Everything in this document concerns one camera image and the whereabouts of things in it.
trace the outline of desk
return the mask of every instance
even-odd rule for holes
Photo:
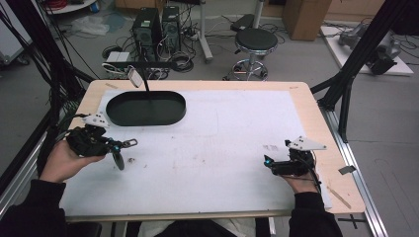
[[[328,149],[316,151],[317,167],[321,172],[322,182],[327,188],[327,192],[332,202],[332,213],[360,213],[364,212],[365,206],[358,192],[355,182],[351,175],[341,175],[338,169],[345,166],[342,156],[333,140],[324,118],[321,115],[316,102],[312,97],[309,88],[304,83],[299,82],[219,82],[219,81],[149,81],[151,90],[170,90],[170,91],[202,91],[202,90],[255,90],[255,91],[286,91],[289,92],[305,135],[312,140],[325,144]],[[102,96],[107,90],[132,90],[129,81],[94,81],[80,105],[78,114],[94,114],[101,103]],[[83,126],[81,119],[75,119],[71,124]],[[258,211],[238,211],[238,212],[206,212],[191,214],[158,214],[158,215],[95,215],[95,216],[68,216],[69,221],[81,220],[145,220],[145,219],[179,219],[179,218],[217,218],[217,217],[246,217],[246,216],[275,216],[289,215],[292,206],[279,210],[258,210]]]

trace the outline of black stool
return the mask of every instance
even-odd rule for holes
[[[235,44],[240,51],[250,53],[248,59],[240,60],[228,73],[240,81],[249,81],[254,76],[262,81],[268,78],[268,68],[260,61],[256,61],[256,56],[265,56],[273,52],[278,45],[277,37],[262,29],[248,28],[237,33]]]

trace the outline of black oval tray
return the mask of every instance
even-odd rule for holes
[[[106,112],[120,126],[169,125],[185,115],[186,101],[171,91],[124,92],[108,102]]]

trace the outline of computer tower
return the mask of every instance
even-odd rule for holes
[[[179,7],[166,6],[161,17],[163,29],[164,48],[166,52],[181,50],[181,29],[179,21]]]
[[[157,8],[140,8],[132,25],[140,59],[144,56],[148,61],[159,61],[162,45],[160,17]]]

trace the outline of white board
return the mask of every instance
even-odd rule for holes
[[[99,111],[123,91],[107,91]],[[172,125],[122,127],[105,136],[136,138],[70,179],[67,216],[176,214],[293,208],[293,191],[264,166],[289,160],[285,139],[304,135],[292,98],[281,91],[182,91],[187,112]],[[327,192],[326,206],[331,207]]]
[[[321,31],[325,36],[337,35],[340,32],[339,29],[333,27],[321,27]],[[326,41],[336,62],[339,67],[342,68],[346,60],[348,60],[349,55],[352,53],[352,50],[346,45],[339,45],[339,35],[333,38],[326,38]],[[397,56],[393,60],[397,62],[397,64],[388,69],[384,75],[409,76],[413,74],[413,71],[400,59],[400,57]],[[360,73],[373,74],[371,69],[366,65],[361,68]]]

